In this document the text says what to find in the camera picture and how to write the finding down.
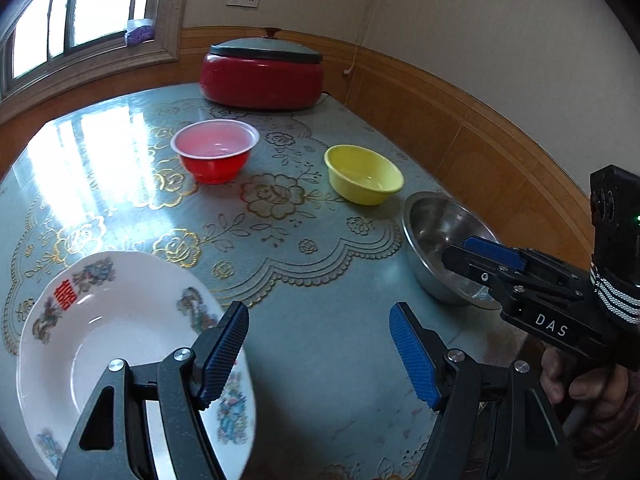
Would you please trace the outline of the right hand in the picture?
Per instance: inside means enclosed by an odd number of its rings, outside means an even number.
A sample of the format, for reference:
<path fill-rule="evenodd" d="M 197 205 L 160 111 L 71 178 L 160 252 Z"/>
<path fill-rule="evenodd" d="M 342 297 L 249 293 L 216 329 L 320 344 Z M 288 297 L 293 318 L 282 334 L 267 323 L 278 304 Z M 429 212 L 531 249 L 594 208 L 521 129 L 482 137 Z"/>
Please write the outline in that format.
<path fill-rule="evenodd" d="M 585 437 L 621 437 L 639 428 L 639 373 L 616 365 L 610 372 L 597 368 L 576 377 L 569 386 L 561 378 L 570 370 L 570 358 L 548 347 L 541 358 L 540 382 L 549 401 L 561 403 L 566 396 L 587 409 Z"/>

